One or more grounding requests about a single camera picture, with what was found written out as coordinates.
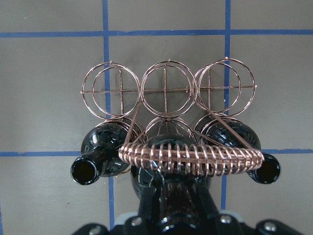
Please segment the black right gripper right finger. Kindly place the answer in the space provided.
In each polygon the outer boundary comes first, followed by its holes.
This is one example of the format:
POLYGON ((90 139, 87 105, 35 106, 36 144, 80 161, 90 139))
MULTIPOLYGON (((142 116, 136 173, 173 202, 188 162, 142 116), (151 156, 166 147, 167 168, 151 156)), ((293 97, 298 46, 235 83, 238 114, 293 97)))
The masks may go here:
POLYGON ((210 214, 201 224, 198 235, 297 235, 298 231, 278 220, 264 219, 255 227, 247 225, 233 212, 210 214))

